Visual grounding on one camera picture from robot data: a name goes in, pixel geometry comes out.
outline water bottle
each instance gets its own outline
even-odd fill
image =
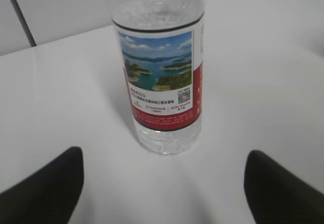
[[[141,144],[189,149],[201,129],[205,0],[110,0]]]

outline island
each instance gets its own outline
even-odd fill
[[[125,60],[125,69],[129,82],[137,82],[138,76],[141,74],[151,75],[152,72],[146,70],[135,63],[131,63],[129,60]]]
[[[191,77],[191,70],[171,76],[162,76],[157,80],[156,85],[153,87],[153,90],[170,91],[189,86],[192,83]]]
[[[191,67],[191,65],[192,65],[192,61],[190,60],[185,63],[177,63],[177,64],[173,64],[170,66],[164,66],[164,67],[162,67],[162,69],[163,70],[180,70],[182,68]]]

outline clear plastic bottle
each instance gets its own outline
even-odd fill
[[[194,63],[202,64],[202,56],[201,61],[194,61],[194,53],[197,49],[200,51],[200,48],[195,49],[191,44],[195,44],[194,30],[199,29],[199,33],[196,31],[196,34],[200,34],[198,38],[201,40],[201,54],[203,53],[203,22],[200,20],[202,20],[205,11],[205,0],[109,1],[112,5],[112,19],[124,56],[124,70],[126,79],[128,79],[127,84],[135,117],[134,124],[142,145],[161,154],[176,154],[189,149],[201,129],[201,99],[199,98],[199,102],[196,100],[200,104],[197,108],[194,106],[196,104],[194,103],[194,95],[191,94],[194,94],[192,91],[193,80],[197,78],[195,77],[194,69],[196,69],[196,66],[194,66]],[[188,40],[181,43],[181,39],[184,39],[186,33],[190,31],[192,31],[191,41],[189,41],[191,44],[186,47]],[[183,81],[187,75],[192,77],[190,82]],[[152,87],[149,82],[152,82],[154,77],[157,78],[155,78],[155,82],[153,82],[155,85]],[[169,80],[166,82],[169,84],[162,85],[163,80]],[[176,102],[167,100],[172,99],[167,94],[167,91],[172,90],[178,94]],[[187,103],[189,105],[186,105],[186,99],[184,99],[186,96],[188,96]],[[178,107],[179,112],[182,112],[182,114],[179,114],[182,116],[190,107],[198,111],[199,114],[195,117],[195,121],[190,122],[188,126],[181,127],[181,129],[176,127],[173,129],[173,126],[170,126],[168,130],[165,130],[168,122],[175,124],[175,121],[177,121],[179,122],[177,125],[180,126],[181,120],[188,121],[187,118],[190,117],[187,115],[187,118],[184,118],[184,116],[182,119],[173,118],[173,115],[178,115],[175,111],[176,107]],[[143,123],[142,117],[146,117],[146,124]],[[155,120],[159,121],[161,128],[157,127]],[[154,126],[147,127],[152,121],[155,122]]]

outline black line on label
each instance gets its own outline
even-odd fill
[[[198,23],[204,16],[205,13],[203,13],[197,20],[191,22],[191,23],[188,23],[188,24],[185,24],[185,25],[182,25],[182,26],[178,26],[178,27],[174,27],[174,28],[167,28],[167,29],[154,29],[154,30],[147,30],[147,29],[136,29],[136,28],[128,28],[128,27],[125,27],[125,26],[122,26],[118,23],[116,23],[114,20],[112,20],[112,22],[119,28],[122,28],[124,30],[128,30],[128,31],[132,31],[132,32],[138,32],[138,33],[165,33],[165,32],[171,32],[171,31],[175,31],[175,30],[179,30],[179,29],[183,29],[183,28],[187,28],[187,27],[190,27],[196,23]]]

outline table surface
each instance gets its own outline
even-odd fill
[[[324,192],[323,4],[207,0],[203,126],[176,156],[137,143],[111,26],[0,57],[0,191],[80,146],[71,223],[253,223],[253,149]]]

